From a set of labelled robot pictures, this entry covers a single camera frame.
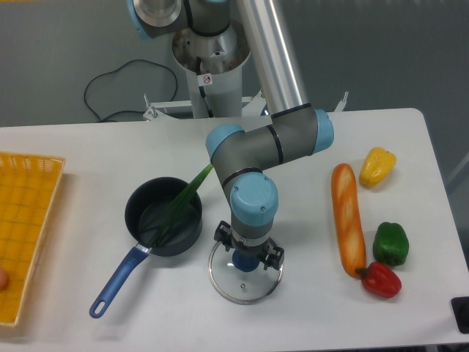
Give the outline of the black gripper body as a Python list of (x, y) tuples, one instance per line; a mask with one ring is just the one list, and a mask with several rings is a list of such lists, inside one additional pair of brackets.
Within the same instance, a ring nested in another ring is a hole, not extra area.
[(265, 261), (268, 256), (268, 240), (256, 246), (248, 246), (246, 243), (243, 243), (242, 241), (239, 241), (236, 238), (232, 238), (231, 242), (234, 250), (238, 251), (244, 256), (255, 257), (259, 261)]

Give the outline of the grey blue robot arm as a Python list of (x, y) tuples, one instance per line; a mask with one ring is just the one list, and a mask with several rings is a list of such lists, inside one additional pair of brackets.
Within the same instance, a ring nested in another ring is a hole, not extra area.
[(252, 57), (271, 122), (252, 131), (222, 125), (206, 139), (231, 211), (215, 239), (232, 253), (235, 268), (250, 272), (263, 264), (279, 269), (284, 251), (270, 237), (278, 209), (275, 183), (265, 170), (330, 147), (333, 125), (313, 109), (300, 79), (291, 38), (278, 1), (239, 1), (241, 22), (227, 1), (129, 1), (130, 17), (142, 37), (173, 34), (173, 55), (195, 78), (194, 103), (214, 117), (228, 103), (241, 110), (239, 95), (208, 92), (216, 76), (228, 76)]

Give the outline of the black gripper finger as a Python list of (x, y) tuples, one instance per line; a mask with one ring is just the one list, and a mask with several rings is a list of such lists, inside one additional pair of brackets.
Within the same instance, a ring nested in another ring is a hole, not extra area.
[(263, 264), (265, 271), (269, 268), (279, 271), (284, 263), (284, 249), (267, 243), (259, 250), (256, 258)]
[(231, 225), (225, 221), (220, 221), (215, 230), (214, 240), (224, 246), (226, 252), (233, 249), (233, 236)]

